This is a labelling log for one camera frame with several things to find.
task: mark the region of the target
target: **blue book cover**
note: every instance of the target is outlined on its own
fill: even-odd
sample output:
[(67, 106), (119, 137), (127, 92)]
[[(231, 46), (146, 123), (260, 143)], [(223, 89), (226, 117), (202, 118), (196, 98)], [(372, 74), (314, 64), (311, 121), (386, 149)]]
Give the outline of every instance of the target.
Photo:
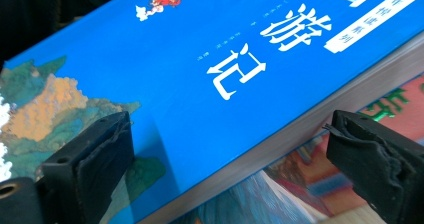
[(421, 33), (423, 7), (113, 0), (6, 63), (3, 158), (12, 176), (31, 173), (96, 118), (129, 110), (131, 205), (109, 219), (142, 220)]

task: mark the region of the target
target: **red cartoon figure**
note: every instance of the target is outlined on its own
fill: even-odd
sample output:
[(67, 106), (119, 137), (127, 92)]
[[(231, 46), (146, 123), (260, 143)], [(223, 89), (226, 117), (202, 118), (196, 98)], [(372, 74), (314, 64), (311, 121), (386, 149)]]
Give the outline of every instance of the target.
[(140, 19), (140, 21), (147, 20), (148, 16), (155, 14), (156, 12), (163, 12), (165, 6), (176, 7), (180, 5), (181, 0), (152, 0), (150, 5), (152, 9), (146, 11), (145, 7), (135, 6), (136, 8), (136, 17)]

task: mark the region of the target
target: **book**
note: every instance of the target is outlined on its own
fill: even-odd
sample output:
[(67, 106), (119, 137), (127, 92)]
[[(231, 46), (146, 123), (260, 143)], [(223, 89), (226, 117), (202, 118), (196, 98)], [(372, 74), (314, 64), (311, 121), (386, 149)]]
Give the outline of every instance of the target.
[[(359, 112), (424, 145), (423, 109), (421, 74)], [(173, 224), (317, 223), (365, 205), (349, 179), (326, 158), (328, 138), (323, 131)]]
[(128, 110), (138, 158), (105, 222), (169, 222), (423, 71), (424, 0), (351, 1), (113, 0), (6, 63), (3, 158), (39, 174)]

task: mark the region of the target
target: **black object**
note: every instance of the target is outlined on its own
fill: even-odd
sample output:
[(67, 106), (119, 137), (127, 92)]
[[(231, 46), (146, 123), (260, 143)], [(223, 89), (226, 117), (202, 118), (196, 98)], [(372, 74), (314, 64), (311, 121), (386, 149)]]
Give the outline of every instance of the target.
[(424, 148), (360, 114), (335, 111), (327, 158), (387, 223), (424, 223)]
[(104, 117), (42, 163), (36, 183), (0, 183), (0, 223), (99, 223), (133, 158), (128, 112)]

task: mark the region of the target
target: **blue book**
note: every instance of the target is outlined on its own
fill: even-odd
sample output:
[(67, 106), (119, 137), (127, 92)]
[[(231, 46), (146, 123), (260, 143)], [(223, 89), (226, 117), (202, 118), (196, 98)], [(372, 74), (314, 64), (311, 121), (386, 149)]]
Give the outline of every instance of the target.
[(4, 159), (30, 173), (94, 119), (129, 110), (137, 160), (104, 222), (169, 222), (310, 139), (334, 109), (424, 71), (402, 59), (423, 55), (423, 7), (113, 0), (6, 63)]

